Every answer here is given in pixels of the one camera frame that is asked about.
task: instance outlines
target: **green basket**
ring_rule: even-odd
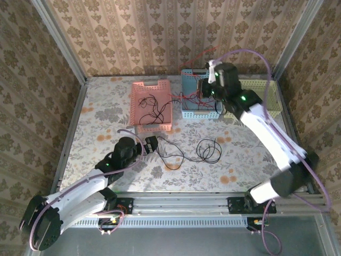
[[[243,89],[255,91],[255,93],[257,93],[257,95],[263,100],[264,91],[266,87],[266,80],[240,79],[239,81]],[[275,118],[283,110],[283,106],[278,95],[276,81],[270,81],[269,91],[267,94],[266,108],[273,118]],[[232,113],[226,113],[224,117],[236,119],[236,117]]]

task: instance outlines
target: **pink plastic tray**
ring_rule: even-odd
[[[152,113],[152,106],[146,106],[142,108],[139,106],[139,100],[154,95],[158,101],[159,109],[172,100],[171,87],[169,80],[158,80],[157,85],[155,82],[135,82],[132,86],[132,96],[130,105],[130,124],[136,125],[139,133],[142,132],[158,132],[158,131],[170,131],[172,129],[173,118],[173,104],[168,104],[163,111],[164,123],[163,124],[149,124],[155,120],[155,118],[146,116],[141,120],[142,116]]]

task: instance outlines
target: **floral tablecloth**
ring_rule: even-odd
[[[117,130],[129,126],[131,84],[158,79],[170,80],[172,93],[180,92],[180,76],[93,77],[88,80],[61,188],[88,173],[113,150],[120,138]],[[275,120],[284,128],[281,115]],[[114,191],[245,191],[278,170],[268,150],[252,131],[230,118],[183,119],[180,105],[174,103],[172,130],[154,134],[177,144],[192,158],[197,156],[195,149],[201,139],[216,139],[223,155],[216,164],[185,160],[178,170],[172,171],[156,153],[150,154],[144,157],[140,166],[126,171],[113,184]],[[143,140],[150,135],[140,134]],[[174,146],[164,141],[160,141],[159,145],[168,154],[178,153]],[[178,167],[180,161],[180,157],[172,157],[167,163]]]

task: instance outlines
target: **blue basket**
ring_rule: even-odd
[[[197,90],[197,80],[194,74],[198,75],[200,79],[208,77],[208,70],[205,69],[183,69],[181,75],[181,85],[182,85],[182,93],[184,95],[189,95]],[[200,106],[184,99],[181,100],[181,112],[182,118],[199,118],[199,119],[217,119],[219,118],[221,112],[223,111],[223,105],[219,102],[216,105],[215,110],[215,102],[209,102],[211,99],[202,99],[202,102],[205,102],[213,107],[213,110],[208,110],[207,107]]]

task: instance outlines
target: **metal bracket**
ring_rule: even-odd
[[[267,205],[267,202],[268,201],[250,210],[245,207],[244,197],[229,197],[228,198],[229,213],[230,214],[263,214],[264,209]],[[271,203],[268,213],[269,214],[277,213],[275,202]]]

